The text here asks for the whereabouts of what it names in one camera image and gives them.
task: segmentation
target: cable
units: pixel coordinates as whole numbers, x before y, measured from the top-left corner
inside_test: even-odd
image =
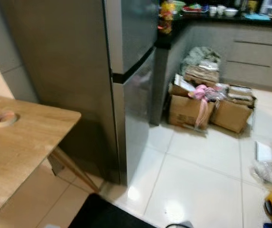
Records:
[[[186,225],[182,225],[182,224],[175,224],[175,223],[170,224],[170,225],[167,225],[167,226],[166,226],[166,228],[169,228],[169,227],[171,227],[171,226],[178,226],[178,227],[184,227],[184,228],[191,228],[191,227],[186,226]]]

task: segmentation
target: bowl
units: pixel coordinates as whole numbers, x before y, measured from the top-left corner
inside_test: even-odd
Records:
[[[173,1],[175,5],[175,11],[180,12],[183,7],[185,6],[185,3],[183,1]]]
[[[227,17],[230,17],[230,18],[232,18],[232,17],[234,17],[235,15],[236,15],[236,13],[237,13],[237,9],[234,9],[234,8],[227,8],[227,9],[225,9],[225,15],[227,16]]]

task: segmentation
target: refrigerator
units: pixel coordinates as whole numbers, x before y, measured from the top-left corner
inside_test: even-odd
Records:
[[[60,143],[128,185],[148,138],[157,0],[0,0],[42,104],[81,112]]]

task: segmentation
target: cabinet drawer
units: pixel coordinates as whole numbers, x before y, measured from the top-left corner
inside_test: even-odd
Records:
[[[240,26],[235,41],[272,45],[272,28]]]
[[[269,67],[272,64],[272,46],[234,42],[228,60]]]
[[[252,84],[272,87],[272,68],[227,62],[224,74],[226,82],[238,82],[245,86]]]
[[[227,62],[224,78],[233,81],[264,85],[269,67]]]

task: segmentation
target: wooden table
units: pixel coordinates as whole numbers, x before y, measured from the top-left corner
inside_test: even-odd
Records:
[[[0,113],[7,110],[14,111],[18,120],[0,128],[0,208],[52,152],[97,191],[93,182],[57,147],[78,122],[80,113],[0,97]]]

